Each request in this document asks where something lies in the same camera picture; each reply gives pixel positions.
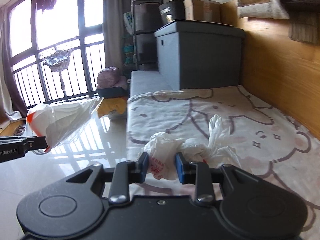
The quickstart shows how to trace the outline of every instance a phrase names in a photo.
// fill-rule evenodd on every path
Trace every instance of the crumpled plastic bag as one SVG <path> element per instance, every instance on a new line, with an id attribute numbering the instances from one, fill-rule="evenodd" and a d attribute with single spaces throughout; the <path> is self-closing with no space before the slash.
<path id="1" fill-rule="evenodd" d="M 48 148 L 61 142 L 71 143 L 77 131 L 91 119 L 103 98 L 84 99 L 58 104 L 38 104 L 28 111 L 27 122 L 37 136 L 46 136 Z"/>
<path id="2" fill-rule="evenodd" d="M 174 138 L 173 135 L 159 132 L 151 136 L 150 141 L 140 152 L 149 154 L 148 173 L 156 179 L 176 180 L 177 172 L 174 164 L 175 154 L 182 152 L 186 161 L 205 161 L 211 168 L 222 164 L 232 164 L 243 168 L 236 150 L 227 145 L 230 128 L 226 127 L 219 115 L 211 118 L 209 123 L 209 144 L 198 143 L 196 138 Z"/>

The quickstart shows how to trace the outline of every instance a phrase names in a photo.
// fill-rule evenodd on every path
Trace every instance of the curtain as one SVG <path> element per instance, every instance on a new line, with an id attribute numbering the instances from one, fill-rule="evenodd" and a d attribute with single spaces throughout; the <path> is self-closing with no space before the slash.
<path id="1" fill-rule="evenodd" d="M 123 65 L 123 7 L 122 0 L 103 0 L 103 37 L 105 67 Z"/>
<path id="2" fill-rule="evenodd" d="M 3 51 L 4 47 L 4 22 L 5 22 L 5 9 L 0 10 L 0 51 Z M 12 84 L 9 84 L 11 86 L 17 87 L 15 82 Z M 7 84 L 5 82 L 4 78 L 4 64 L 3 64 L 3 57 L 2 53 L 0 53 L 0 94 L 1 94 L 1 99 L 0 99 L 0 108 L 1 112 L 5 113 L 7 119 L 11 122 L 20 120 L 22 118 L 21 114 L 19 111 L 14 111 L 12 107 L 12 101 L 11 101 L 11 96 L 7 87 Z"/>
<path id="3" fill-rule="evenodd" d="M 11 0 L 0 8 L 0 113 L 10 121 L 22 120 L 27 116 L 27 108 L 22 100 L 9 65 L 9 37 L 5 31 L 8 26 L 8 8 L 19 0 Z"/>

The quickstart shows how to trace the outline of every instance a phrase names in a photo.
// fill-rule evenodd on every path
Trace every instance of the metal screw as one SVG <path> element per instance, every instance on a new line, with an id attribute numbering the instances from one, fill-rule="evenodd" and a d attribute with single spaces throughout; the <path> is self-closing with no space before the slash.
<path id="1" fill-rule="evenodd" d="M 113 195 L 110 197 L 110 201 L 117 204 L 122 204 L 127 201 L 127 197 L 125 195 Z"/>
<path id="2" fill-rule="evenodd" d="M 166 202 L 164 200 L 159 200 L 157 203 L 158 203 L 158 205 L 165 205 L 166 204 Z"/>
<path id="3" fill-rule="evenodd" d="M 211 202 L 212 200 L 214 200 L 214 197 L 209 194 L 203 194 L 198 197 L 198 200 L 200 202 Z"/>

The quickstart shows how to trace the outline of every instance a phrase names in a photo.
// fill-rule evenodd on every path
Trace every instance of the yellow cloth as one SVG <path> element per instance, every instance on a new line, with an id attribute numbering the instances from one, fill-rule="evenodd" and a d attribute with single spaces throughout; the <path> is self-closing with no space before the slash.
<path id="1" fill-rule="evenodd" d="M 98 108 L 98 117 L 108 115 L 111 111 L 116 110 L 123 114 L 127 109 L 127 98 L 105 98 Z"/>

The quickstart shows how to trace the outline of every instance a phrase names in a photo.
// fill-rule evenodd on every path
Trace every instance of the wooden wall panel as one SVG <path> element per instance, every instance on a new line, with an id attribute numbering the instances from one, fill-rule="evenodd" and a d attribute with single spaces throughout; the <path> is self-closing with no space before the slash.
<path id="1" fill-rule="evenodd" d="M 242 85 L 320 138 L 320 47 L 290 40 L 288 20 L 238 19 L 236 1 L 221 5 L 221 20 L 247 34 Z"/>

